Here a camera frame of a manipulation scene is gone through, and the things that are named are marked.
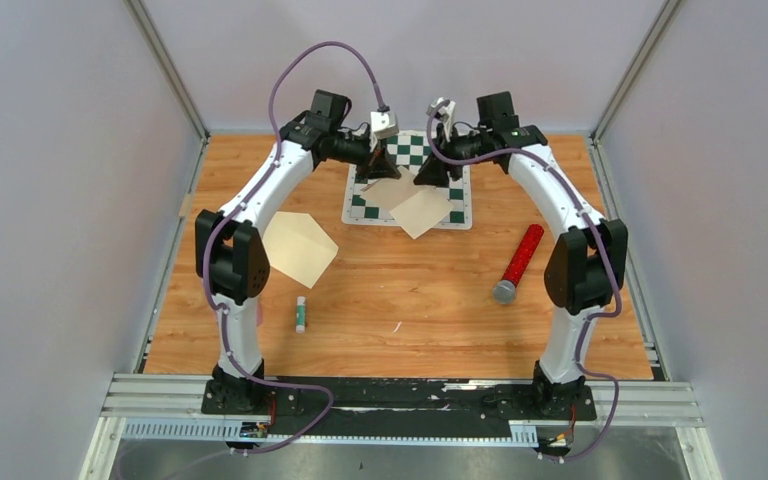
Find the tan paper letter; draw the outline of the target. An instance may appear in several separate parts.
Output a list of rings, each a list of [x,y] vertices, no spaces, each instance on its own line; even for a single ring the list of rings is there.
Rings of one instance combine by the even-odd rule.
[[[434,187],[415,185],[408,174],[380,179],[365,187],[361,197],[388,212],[411,239],[427,233],[453,209],[445,195]]]

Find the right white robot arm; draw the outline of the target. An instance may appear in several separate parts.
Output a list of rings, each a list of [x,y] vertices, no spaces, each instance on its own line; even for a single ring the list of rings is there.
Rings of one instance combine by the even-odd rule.
[[[482,96],[477,108],[477,126],[460,134],[454,101],[441,97],[429,105],[425,134],[431,152],[417,182],[445,186],[463,167],[492,162],[537,207],[555,240],[544,270],[553,316],[531,384],[515,389],[507,400],[523,403],[538,418],[566,419],[584,411],[589,374],[584,360],[594,324],[623,309],[628,229],[585,200],[562,171],[546,136],[534,125],[521,125],[509,92]]]

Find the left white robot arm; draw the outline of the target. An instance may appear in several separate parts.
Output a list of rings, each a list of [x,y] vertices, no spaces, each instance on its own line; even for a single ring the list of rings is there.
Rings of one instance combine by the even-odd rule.
[[[220,333],[205,414],[256,413],[278,385],[264,377],[257,323],[271,272],[265,231],[289,194],[327,159],[353,165],[363,177],[400,175],[386,149],[387,138],[399,132],[395,113],[388,106],[372,111],[366,129],[356,133],[342,126],[351,106],[346,96],[316,91],[311,106],[278,130],[272,151],[240,192],[218,211],[196,217],[196,271]]]

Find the cream envelope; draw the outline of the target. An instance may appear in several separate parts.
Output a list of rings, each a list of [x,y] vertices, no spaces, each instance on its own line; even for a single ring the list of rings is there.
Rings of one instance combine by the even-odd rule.
[[[310,214],[284,211],[277,212],[269,222],[264,244],[270,264],[309,289],[339,250]]]

